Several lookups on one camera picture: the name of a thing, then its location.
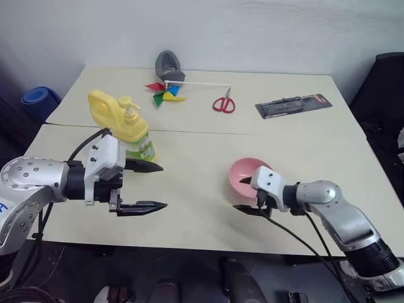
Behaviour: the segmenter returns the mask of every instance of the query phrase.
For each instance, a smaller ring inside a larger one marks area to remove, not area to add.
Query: pink bowl
[[[267,163],[255,158],[243,158],[234,162],[229,172],[229,181],[232,187],[242,196],[254,199],[257,191],[248,184],[240,183],[240,180],[251,177],[260,166],[271,168]]]

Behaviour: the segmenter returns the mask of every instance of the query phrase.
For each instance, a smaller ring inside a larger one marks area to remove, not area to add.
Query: blue yoga mat
[[[39,123],[44,123],[61,103],[61,98],[50,88],[40,86],[24,93],[21,101],[25,104],[32,117]]]

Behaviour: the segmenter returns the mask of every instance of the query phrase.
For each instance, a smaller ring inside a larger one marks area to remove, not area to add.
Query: table
[[[97,129],[43,125],[27,150],[65,160],[75,147]],[[267,138],[259,134],[211,134],[151,131],[163,172],[124,173],[122,197],[127,203],[152,199],[168,207],[144,217],[116,217],[108,206],[82,201],[55,205],[45,230],[45,240],[121,246],[174,247],[272,254],[311,254],[300,243],[263,218],[249,216],[232,205],[252,203],[229,186],[230,166],[242,157],[270,164],[290,181],[336,182],[345,198],[361,208],[397,256],[404,242],[403,210],[386,175],[366,140],[347,134],[319,138],[302,132],[288,137],[288,129]],[[85,161],[89,146],[78,154]],[[273,212],[273,218],[292,229],[325,254],[304,217]],[[343,254],[323,231],[330,251]]]
[[[236,111],[223,114],[212,103],[225,95],[227,87],[184,85],[179,95],[184,102],[164,102],[156,108],[153,93],[145,85],[157,81],[154,69],[94,68],[86,66],[48,123],[67,126],[96,126],[87,95],[99,89],[114,96],[130,95],[142,108],[141,115],[152,130],[199,133],[264,134],[271,138],[280,130],[313,136],[358,136],[365,138],[332,77],[302,74],[224,73],[186,71],[187,81],[230,83]],[[264,120],[254,104],[283,97],[322,93],[332,108]]]

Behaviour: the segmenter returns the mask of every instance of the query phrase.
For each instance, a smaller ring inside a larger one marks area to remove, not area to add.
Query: yellow jug
[[[126,157],[154,161],[156,153],[149,137],[146,120],[136,110],[130,96],[116,100],[100,90],[88,94],[90,111],[94,121],[102,128],[109,128],[112,134],[126,148]]]

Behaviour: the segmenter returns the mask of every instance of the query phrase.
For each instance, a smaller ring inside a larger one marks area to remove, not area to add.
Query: blue logo
[[[3,212],[3,211],[2,211],[3,208],[6,209],[6,210],[8,210],[8,207],[7,207],[6,205],[0,203],[0,213]]]

